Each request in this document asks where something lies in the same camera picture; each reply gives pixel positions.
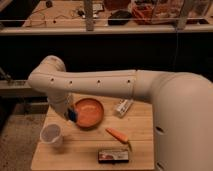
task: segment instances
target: box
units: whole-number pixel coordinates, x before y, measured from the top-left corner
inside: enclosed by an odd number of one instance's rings
[[[108,10],[118,10],[127,8],[131,0],[104,0],[104,6]]]

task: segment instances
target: floor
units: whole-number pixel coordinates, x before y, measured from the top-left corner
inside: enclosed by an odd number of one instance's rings
[[[29,171],[45,114],[12,114],[0,136],[0,170]]]

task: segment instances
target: red object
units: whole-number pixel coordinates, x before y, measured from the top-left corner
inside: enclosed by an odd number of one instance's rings
[[[74,108],[77,113],[76,124],[82,128],[93,127],[103,119],[104,108],[96,99],[81,99],[75,103]]]
[[[124,9],[128,6],[131,0],[104,0],[104,6],[108,10]]]

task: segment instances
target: toy carrot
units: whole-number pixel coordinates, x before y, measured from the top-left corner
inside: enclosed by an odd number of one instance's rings
[[[105,130],[109,134],[111,134],[113,137],[115,137],[118,141],[120,141],[121,143],[128,144],[130,149],[132,149],[130,141],[129,141],[128,137],[125,134],[123,134],[123,133],[121,133],[121,132],[119,132],[119,131],[117,131],[117,130],[115,130],[113,128],[106,128]]]

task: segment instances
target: metal frame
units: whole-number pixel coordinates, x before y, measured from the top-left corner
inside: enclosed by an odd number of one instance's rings
[[[194,0],[185,0],[180,19],[176,26],[173,25],[143,25],[143,26],[114,26],[114,27],[94,27],[92,0],[84,0],[85,24],[84,27],[77,28],[22,28],[4,27],[0,22],[1,35],[60,35],[60,34],[140,34],[140,33],[175,33],[177,32],[213,32],[213,25],[186,25],[187,16],[193,6]]]

